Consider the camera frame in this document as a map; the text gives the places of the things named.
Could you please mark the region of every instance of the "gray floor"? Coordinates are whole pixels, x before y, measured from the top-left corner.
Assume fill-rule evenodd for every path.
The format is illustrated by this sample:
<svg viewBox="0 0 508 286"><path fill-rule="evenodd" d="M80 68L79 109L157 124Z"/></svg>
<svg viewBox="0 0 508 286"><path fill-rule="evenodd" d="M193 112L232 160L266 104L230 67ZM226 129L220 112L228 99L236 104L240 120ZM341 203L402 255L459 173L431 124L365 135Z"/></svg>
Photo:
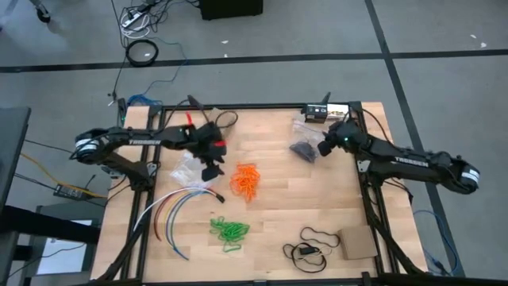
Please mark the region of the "gray floor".
<svg viewBox="0 0 508 286"><path fill-rule="evenodd" d="M374 0L392 52L508 48L508 3L497 0ZM9 1L0 3L0 17ZM0 32L0 67L40 64L121 62L111 5L101 0L44 0L52 23L37 20L27 0L19 0ZM116 0L117 9L129 0ZM178 41L188 58L380 52L367 8L357 0L265 0L264 14L203 21L199 11L173 6L155 36ZM174 46L160 44L160 59L180 59ZM508 215L504 188L503 131L508 115L505 93L508 56L396 60L402 86L427 149L459 153L482 172L480 189L457 195L439 188L466 275L508 279ZM176 68L125 69L118 94L143 92L155 79L169 79ZM108 107L116 69L0 74L0 106L31 106L27 138L71 149L76 134L115 123ZM193 94L204 103L308 102L332 92L334 100L383 102L398 145L411 145L384 60L322 60L286 63L218 64L183 67L173 83L158 83L148 96L177 103ZM105 193L108 179L97 167L69 161L67 155L25 144L23 152L43 162L58 178ZM20 160L17 171L49 183ZM409 183L414 209L430 210L422 184ZM15 179L9 204L35 210L62 203L50 191ZM424 247L446 261L433 218L418 216ZM9 285L17 285L18 276ZM87 274L35 278L33 285L67 285Z"/></svg>

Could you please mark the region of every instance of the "wooden table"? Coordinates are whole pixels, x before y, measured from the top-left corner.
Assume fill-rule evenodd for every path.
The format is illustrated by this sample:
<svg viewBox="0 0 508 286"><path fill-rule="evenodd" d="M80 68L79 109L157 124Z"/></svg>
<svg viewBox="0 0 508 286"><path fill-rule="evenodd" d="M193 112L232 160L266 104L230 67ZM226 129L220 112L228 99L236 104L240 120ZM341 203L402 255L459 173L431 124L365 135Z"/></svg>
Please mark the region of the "wooden table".
<svg viewBox="0 0 508 286"><path fill-rule="evenodd" d="M390 136L383 105L380 102L364 102L363 107L380 120ZM225 203L220 204L211 196L202 195L189 200L178 213L175 241L190 258L189 261L174 253L165 240L158 241L151 225L144 282L357 278L364 271L375 276L373 259L346 261L342 258L340 247L327 257L326 269L317 274L298 271L283 255L282 246L298 243L304 226L334 233L346 226L367 224L351 154L335 149L329 156L319 157L315 164L309 164L288 149L292 118L298 112L288 109L237 110L239 120L227 138L226 163L221 166L225 176L214 186L214 190L225 197ZM147 107L130 107L125 126L145 128L147 114ZM200 113L191 114L196 125L202 124ZM368 115L365 119L368 132L383 137L374 119ZM178 112L170 125L186 122L184 113ZM139 160L141 147L126 146L119 152L130 160ZM180 152L162 150L155 199L181 187L170 177L181 156ZM235 196L229 189L229 178L237 163L255 163L261 175L258 196L250 203ZM386 185L383 186L383 196L395 241L417 267L426 269L407 194ZM132 203L133 192L129 190L109 202L92 279L104 273L123 246ZM222 252L222 243L216 235L210 234L210 219L218 216L224 216L226 221L250 225L241 250ZM159 230L163 229L163 221L165 219L160 218ZM379 239L385 249L383 240ZM135 247L133 251L132 276L138 250ZM385 269L389 270L385 253L383 259Z"/></svg>

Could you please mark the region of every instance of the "plastic bag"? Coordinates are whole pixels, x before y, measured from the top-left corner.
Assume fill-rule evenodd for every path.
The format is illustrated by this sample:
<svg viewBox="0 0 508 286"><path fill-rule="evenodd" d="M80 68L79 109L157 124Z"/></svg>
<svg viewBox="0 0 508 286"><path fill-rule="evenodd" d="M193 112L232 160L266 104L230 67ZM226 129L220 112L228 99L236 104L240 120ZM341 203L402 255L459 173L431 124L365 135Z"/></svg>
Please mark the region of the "plastic bag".
<svg viewBox="0 0 508 286"><path fill-rule="evenodd" d="M217 178L209 181L203 181L201 174L206 166L198 158L193 158L192 154L184 151L180 161L171 172L171 177L183 187L211 187Z"/></svg>
<svg viewBox="0 0 508 286"><path fill-rule="evenodd" d="M318 158L318 144L325 139L323 133L298 119L293 121L293 137L289 149L303 160L313 163Z"/></svg>

